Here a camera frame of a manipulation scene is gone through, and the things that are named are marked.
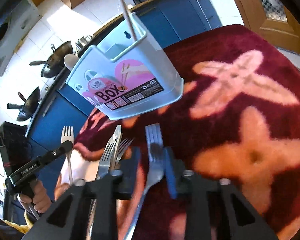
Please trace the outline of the yellow sleeve forearm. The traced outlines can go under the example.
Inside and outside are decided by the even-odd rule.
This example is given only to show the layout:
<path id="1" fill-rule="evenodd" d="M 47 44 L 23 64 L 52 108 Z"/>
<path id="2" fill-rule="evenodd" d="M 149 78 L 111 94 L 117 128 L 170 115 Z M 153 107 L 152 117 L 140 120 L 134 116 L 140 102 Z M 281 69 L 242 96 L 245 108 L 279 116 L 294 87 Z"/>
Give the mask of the yellow sleeve forearm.
<path id="1" fill-rule="evenodd" d="M 3 220 L 3 232 L 6 239 L 22 239 L 23 236 L 29 232 L 37 221 L 34 215 L 28 211 L 24 212 L 25 225 L 18 225 L 16 223 Z"/>

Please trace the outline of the person's left hand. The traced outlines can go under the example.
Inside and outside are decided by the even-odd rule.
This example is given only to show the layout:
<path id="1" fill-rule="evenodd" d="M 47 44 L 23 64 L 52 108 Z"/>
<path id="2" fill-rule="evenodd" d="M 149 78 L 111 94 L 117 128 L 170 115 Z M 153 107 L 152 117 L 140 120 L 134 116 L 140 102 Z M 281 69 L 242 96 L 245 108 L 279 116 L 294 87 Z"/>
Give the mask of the person's left hand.
<path id="1" fill-rule="evenodd" d="M 18 194 L 18 201 L 29 213 L 32 212 L 29 208 L 30 204 L 33 205 L 34 210 L 39 214 L 45 213 L 52 204 L 51 199 L 47 195 L 46 188 L 43 186 L 42 182 L 38 180 L 32 190 L 34 192 L 34 197 L 32 199 L 24 194 Z"/>

